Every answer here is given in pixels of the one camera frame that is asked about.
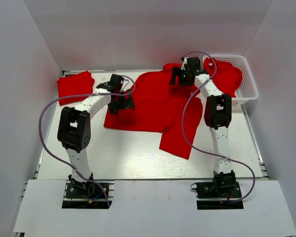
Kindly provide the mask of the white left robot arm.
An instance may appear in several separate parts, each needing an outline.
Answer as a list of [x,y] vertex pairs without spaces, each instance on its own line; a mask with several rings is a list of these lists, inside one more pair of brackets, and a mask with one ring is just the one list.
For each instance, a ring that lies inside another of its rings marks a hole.
[[91,120],[104,106],[109,113],[117,115],[118,111],[134,109],[131,90],[110,95],[104,89],[96,96],[89,96],[73,107],[66,106],[61,111],[57,139],[65,148],[72,168],[72,178],[78,181],[77,191],[83,197],[94,193],[94,184],[89,167],[87,146],[91,141]]

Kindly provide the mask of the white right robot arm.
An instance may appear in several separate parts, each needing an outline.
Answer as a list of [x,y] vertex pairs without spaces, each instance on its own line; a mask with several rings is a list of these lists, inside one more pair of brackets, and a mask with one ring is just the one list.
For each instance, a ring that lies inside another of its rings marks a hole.
[[192,70],[175,67],[171,77],[173,83],[178,80],[180,85],[191,86],[194,84],[197,87],[183,110],[181,119],[183,138],[188,145],[192,146],[184,131],[185,111],[194,95],[200,91],[206,97],[204,121],[211,133],[214,151],[212,153],[201,149],[198,149],[198,151],[218,158],[214,166],[214,176],[233,174],[228,145],[228,128],[232,117],[231,96],[222,93],[213,83],[212,76],[205,74],[204,70],[197,70],[196,72],[198,75],[193,74]]

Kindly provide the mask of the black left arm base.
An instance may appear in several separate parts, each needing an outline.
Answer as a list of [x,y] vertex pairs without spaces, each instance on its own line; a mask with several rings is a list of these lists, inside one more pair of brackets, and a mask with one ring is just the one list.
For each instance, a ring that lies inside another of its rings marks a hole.
[[114,193],[114,182],[78,182],[69,175],[65,185],[62,209],[109,209]]

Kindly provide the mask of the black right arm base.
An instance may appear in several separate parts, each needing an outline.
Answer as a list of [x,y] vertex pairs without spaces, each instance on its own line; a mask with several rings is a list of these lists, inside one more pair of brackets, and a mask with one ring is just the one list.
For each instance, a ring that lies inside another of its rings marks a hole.
[[214,174],[211,182],[195,182],[190,188],[196,193],[198,210],[243,209],[240,185],[235,173]]

